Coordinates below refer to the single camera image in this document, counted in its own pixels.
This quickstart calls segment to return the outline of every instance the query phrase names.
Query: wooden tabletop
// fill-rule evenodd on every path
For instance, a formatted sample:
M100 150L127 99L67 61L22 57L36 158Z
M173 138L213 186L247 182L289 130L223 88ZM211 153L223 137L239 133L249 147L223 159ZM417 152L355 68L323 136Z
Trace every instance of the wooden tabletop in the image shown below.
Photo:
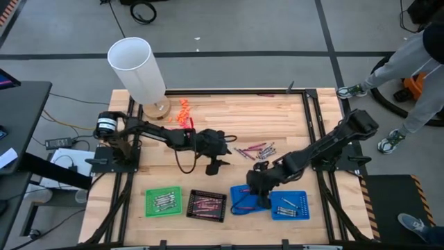
M341 119L338 99L332 88L318 89L318 95L325 129L330 132ZM172 117L180 111L179 100L189 100L190 116L193 117L198 132L212 128L225 131L227 135L236 135L238 140L228 145L231 149L245 148L260 142L274 142L278 153L269 158L274 160L289 151L303 149L310 143L302 97L299 94L278 94L274 97L212 94L169 98ZM109 110L126 112L128 100L126 90L114 90ZM167 128L180 128L177 122L168 123L167 120L153 123ZM186 175L178 169L173 150L148 138L143 137L142 142L139 171L134 177L130 200L125 245L158 245L160 240L167 240L168 245L281 244L282 239L289 239L290 244L328 243L316 174L310 169L305 171L299 181L274 189L304 190L308 196L311 217L307 221L273 221L269 211L243 216L234 216L227 212L223 223L191 219L185 216L185 212L170 217L145 218L145 190L181 186L183 210L186 211L191 189L229 194L233 185L245 184L246 172L252 169L254 161L245 159L236 152L221 156L221 160L231 165L222 166L216 176L207 176L205 166L210 160L202 157L198 160L195 171ZM179 153L180 164L185 170L192 166L193 156L193 152ZM337 172L336 179L343 209L364 235L372 237L358 178ZM89 238L108 213L113 183L114 174L106 174L92 188L79 242ZM228 195L227 207L231 205ZM334 212L332 217L335 235L339 238ZM119 223L116 222L113 239L117 238L118 228Z

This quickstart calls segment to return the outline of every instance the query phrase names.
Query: white paper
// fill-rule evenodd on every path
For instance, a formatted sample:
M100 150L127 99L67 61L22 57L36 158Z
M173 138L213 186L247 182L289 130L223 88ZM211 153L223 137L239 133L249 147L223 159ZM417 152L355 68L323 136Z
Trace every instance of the white paper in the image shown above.
M17 152L13 148L8 149L7 152L0 156L0 169L17 159L17 157Z
M91 165L85 162L85 159L93 159L94 152L90 151L82 151L82 150L74 150L74 149L57 149L51 159L51 162L55 162L56 165L59 165L64 168L71 167L72 162L69 157L61 157L61 156L69 156L73 159L74 165L77 166L77 172L84 176L89 176L91 173ZM68 186L64 183L59 183L58 181L51 180L49 178L42 178L40 181L40 185L46 188L60 188L65 190L79 190L77 187Z

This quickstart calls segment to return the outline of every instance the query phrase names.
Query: sneaker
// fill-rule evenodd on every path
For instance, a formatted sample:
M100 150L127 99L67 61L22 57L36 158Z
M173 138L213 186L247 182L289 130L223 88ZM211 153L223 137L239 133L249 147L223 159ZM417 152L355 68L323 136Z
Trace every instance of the sneaker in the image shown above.
M405 135L401 135L399 130L395 129L389 133L387 138L377 144L377 150L383 154L392 153L403 139L405 139Z
M347 99L350 97L364 97L367 95L367 91L363 91L358 84L352 87L340 87L336 94L341 99Z
M408 214L399 214L398 221L405 228L414 232L417 236L421 237L422 240L427 242L425 238L426 238L426 234L427 234L427 231L429 230L429 228L424 225L422 220L416 219L415 217L408 215Z

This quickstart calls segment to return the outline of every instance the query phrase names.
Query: concrete floor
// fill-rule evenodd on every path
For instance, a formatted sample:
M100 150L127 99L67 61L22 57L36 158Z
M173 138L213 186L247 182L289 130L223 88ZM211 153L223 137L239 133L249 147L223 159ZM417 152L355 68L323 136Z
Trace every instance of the concrete floor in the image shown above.
M412 1L405 0L404 6ZM398 0L170 0L154 3L158 16L148 26L136 24L129 7L116 0L112 7L118 23L110 6L99 5L99 0L22 0L21 5L10 30L3 28L0 68L21 81L51 81L53 93L88 101L108 102L113 89L123 88L105 59L109 47L123 37L118 23L125 36L145 38L155 52L167 52L157 61L168 88L286 87L292 80L301 88L354 85L380 60L377 52L394 51L409 36L399 27ZM196 50L237 52L209 57L181 53ZM337 52L368 53L345 57ZM396 89L393 82L381 91L391 98ZM351 100L350 105L366 109L380 125L375 137L361 143L364 155L373 158L368 172L419 176L436 222L444 224L439 194L444 188L439 151L444 131L426 127L394 154L383 156L376 151L377 141L402 120L371 97ZM49 97L46 109L62 121L91 127L106 106ZM74 132L41 120L34 136L42 141L73 137ZM28 151L48 154L35 142ZM34 228L44 231L73 211L41 209ZM74 245L81 216L25 249ZM18 218L7 249L26 240L17 237L23 223Z

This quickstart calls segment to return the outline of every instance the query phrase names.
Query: blue tray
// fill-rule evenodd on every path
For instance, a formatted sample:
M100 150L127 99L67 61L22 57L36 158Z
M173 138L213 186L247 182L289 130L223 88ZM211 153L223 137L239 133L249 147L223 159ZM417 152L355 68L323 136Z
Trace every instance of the blue tray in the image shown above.
M240 192L241 190L249 189L250 187L248 187L248 185L238 185L230 188L232 204L235 204L236 202L238 202L238 200L246 196L241 202L239 202L239 204L236 205L236 207L255 208L254 210L233 208L232 211L235 215L246 215L248 213L255 213L265 210L265 208L260 208L259 206L257 206L257 195L252 195L249 192Z
M294 208L289 205L285 201L282 200L282 197L287 201L295 204L299 208ZM271 218L274 220L303 220L310 219L307 193L305 191L273 191L270 193L271 200ZM278 211L278 206L283 208L288 208L292 210L296 210L298 215L296 217L290 217L285 215L279 215L276 212Z

